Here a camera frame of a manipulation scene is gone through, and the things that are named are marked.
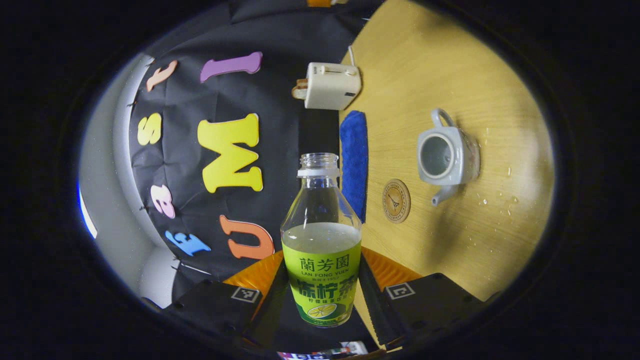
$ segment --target blue towel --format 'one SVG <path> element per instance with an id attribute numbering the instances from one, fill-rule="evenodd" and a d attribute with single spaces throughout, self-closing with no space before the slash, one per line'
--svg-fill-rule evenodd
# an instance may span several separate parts
<path id="1" fill-rule="evenodd" d="M 369 143 L 364 113 L 352 111 L 340 125 L 342 142 L 342 194 L 364 224 L 367 211 Z"/>

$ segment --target lemon tea bottle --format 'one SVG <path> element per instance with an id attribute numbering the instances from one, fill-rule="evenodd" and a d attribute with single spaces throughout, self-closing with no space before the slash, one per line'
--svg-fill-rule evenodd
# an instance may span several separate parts
<path id="1" fill-rule="evenodd" d="M 360 266 L 360 219 L 337 186 L 338 156 L 304 154 L 302 187 L 280 228 L 289 284 L 304 321 L 335 327 L 351 316 Z"/>

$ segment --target round coaster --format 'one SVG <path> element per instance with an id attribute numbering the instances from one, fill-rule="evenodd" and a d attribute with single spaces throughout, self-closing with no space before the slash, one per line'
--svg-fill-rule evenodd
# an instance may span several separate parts
<path id="1" fill-rule="evenodd" d="M 382 208 L 387 219 L 399 224 L 409 215 L 411 209 L 411 197 L 406 185 L 398 180 L 391 179 L 382 191 Z"/>

